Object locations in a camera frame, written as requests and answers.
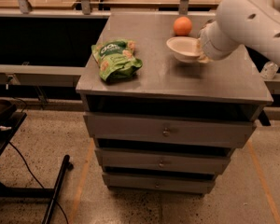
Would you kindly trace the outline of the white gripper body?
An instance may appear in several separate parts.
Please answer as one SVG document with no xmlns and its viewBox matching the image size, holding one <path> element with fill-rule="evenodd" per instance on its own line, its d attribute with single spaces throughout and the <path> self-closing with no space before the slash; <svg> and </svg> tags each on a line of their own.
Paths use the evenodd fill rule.
<svg viewBox="0 0 280 224">
<path fill-rule="evenodd" d="M 239 43 L 225 35 L 215 20 L 209 20 L 198 33 L 203 56 L 210 60 L 223 60 L 230 56 Z"/>
</svg>

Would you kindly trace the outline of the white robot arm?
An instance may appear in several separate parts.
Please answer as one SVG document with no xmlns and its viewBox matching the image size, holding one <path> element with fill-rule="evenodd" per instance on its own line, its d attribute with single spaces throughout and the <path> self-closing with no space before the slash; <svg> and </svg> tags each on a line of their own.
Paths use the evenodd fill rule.
<svg viewBox="0 0 280 224">
<path fill-rule="evenodd" d="M 199 39 L 203 54 L 212 60 L 245 45 L 280 67 L 280 0 L 222 0 Z"/>
</svg>

